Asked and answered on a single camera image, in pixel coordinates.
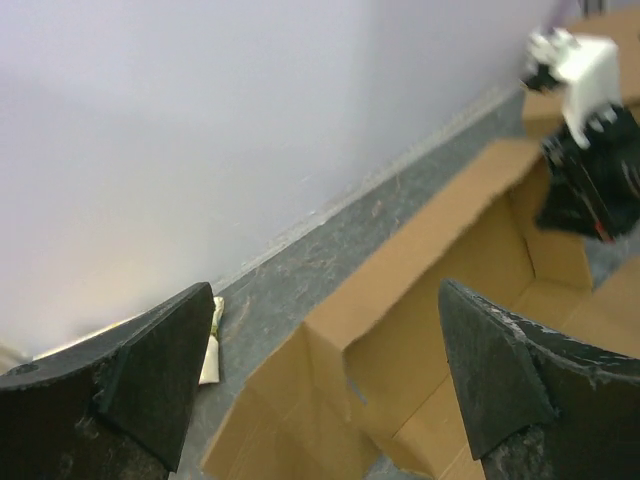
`cardboard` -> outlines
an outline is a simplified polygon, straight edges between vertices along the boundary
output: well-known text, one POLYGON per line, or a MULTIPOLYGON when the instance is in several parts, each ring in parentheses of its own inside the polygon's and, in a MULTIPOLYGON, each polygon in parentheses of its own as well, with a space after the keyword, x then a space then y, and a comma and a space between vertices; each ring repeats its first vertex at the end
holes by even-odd
POLYGON ((640 284, 640 261, 592 294, 582 240, 533 224, 548 181, 537 142, 490 145, 250 376, 204 471, 219 480, 355 480, 382 451, 424 477, 483 479, 440 330, 445 277, 552 328, 635 351, 640 301, 628 282, 640 284))
MULTIPOLYGON (((622 98, 640 121, 640 7, 627 7, 601 16, 592 16, 568 30, 612 38, 619 48, 622 98)), ((527 92, 522 112, 527 136, 541 139, 562 123, 562 92, 543 95, 527 92)))

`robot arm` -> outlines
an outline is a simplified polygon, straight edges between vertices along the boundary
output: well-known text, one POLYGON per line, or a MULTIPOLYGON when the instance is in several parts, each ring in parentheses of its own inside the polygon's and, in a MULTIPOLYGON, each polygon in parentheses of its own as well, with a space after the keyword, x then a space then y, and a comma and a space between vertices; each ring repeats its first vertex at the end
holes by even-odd
POLYGON ((564 122, 542 142, 552 180, 537 224, 614 241, 640 219, 640 127, 622 104, 618 47, 562 28, 533 32, 527 47, 524 86, 563 95, 564 122))
POLYGON ((622 106, 618 46, 606 37, 572 35, 564 29, 533 32, 528 53, 533 74, 523 83, 538 92, 564 87, 562 113, 573 140, 587 149, 588 123, 615 122, 622 106))

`speckled gray surface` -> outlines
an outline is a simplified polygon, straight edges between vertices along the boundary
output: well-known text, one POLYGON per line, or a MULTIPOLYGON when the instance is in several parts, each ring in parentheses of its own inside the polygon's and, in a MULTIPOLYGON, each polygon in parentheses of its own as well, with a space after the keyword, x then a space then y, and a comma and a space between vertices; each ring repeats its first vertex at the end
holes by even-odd
MULTIPOLYGON (((222 383, 203 388, 198 396, 174 480, 208 478, 199 470, 200 460, 245 378, 484 146, 496 137, 521 135, 521 108, 522 98, 514 97, 221 292, 226 301, 222 383)), ((587 251, 594 279, 601 283, 629 254, 640 253, 640 236, 636 232, 615 246, 590 242, 587 251)), ((366 478, 414 477, 380 458, 366 478)))

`crumpled paper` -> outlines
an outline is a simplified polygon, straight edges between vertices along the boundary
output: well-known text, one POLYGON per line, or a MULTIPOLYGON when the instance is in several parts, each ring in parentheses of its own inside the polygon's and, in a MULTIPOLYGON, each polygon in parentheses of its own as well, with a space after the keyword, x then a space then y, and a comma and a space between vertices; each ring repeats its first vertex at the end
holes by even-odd
POLYGON ((214 297, 213 301, 216 304, 216 309, 213 312, 211 335, 209 335, 209 344, 207 345, 207 352, 204 355, 204 363, 200 372, 200 385, 220 382, 218 326, 224 313, 224 298, 214 297))

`black plastic part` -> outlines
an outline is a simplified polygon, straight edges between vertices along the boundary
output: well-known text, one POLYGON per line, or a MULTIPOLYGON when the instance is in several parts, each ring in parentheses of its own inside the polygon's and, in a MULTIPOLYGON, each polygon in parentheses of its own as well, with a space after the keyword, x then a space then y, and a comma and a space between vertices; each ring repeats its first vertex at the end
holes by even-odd
POLYGON ((628 109, 613 110, 615 122, 600 122, 602 131, 587 128, 587 150, 566 125, 543 142, 551 186, 536 217, 539 228, 613 241, 640 220, 640 198, 624 172, 640 171, 640 127, 628 109))
POLYGON ((441 284, 439 308, 471 451, 487 480, 640 478, 640 360, 543 327, 452 280, 441 284), (536 420, 538 411, 546 413, 536 420))
POLYGON ((214 311, 207 283, 0 376, 2 478, 165 480, 178 467, 214 311))
POLYGON ((537 71, 535 73, 523 78, 522 83, 524 83, 529 90, 533 90, 534 92, 552 91, 560 85, 560 82, 551 75, 549 65, 545 65, 543 63, 538 64, 537 71))
POLYGON ((442 332, 451 370, 465 372, 465 376, 454 375, 453 383, 471 456, 478 460, 511 433, 552 422, 554 412, 526 345, 508 341, 499 323, 461 315, 457 295, 452 288, 441 291, 440 314, 447 319, 442 332), (491 355, 478 361, 489 345, 491 355), (496 372, 500 372, 499 382, 493 378, 496 372), (504 409, 507 398, 514 408, 504 409))

